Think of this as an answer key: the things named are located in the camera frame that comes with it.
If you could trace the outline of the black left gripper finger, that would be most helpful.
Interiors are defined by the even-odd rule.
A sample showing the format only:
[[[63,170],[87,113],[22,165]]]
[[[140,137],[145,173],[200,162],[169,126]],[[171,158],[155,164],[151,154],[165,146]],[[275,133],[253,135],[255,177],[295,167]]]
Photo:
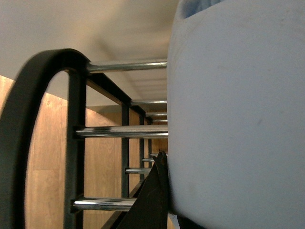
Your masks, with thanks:
[[[119,229],[166,229],[169,202],[167,155],[153,157],[154,165],[131,209],[119,223]]]

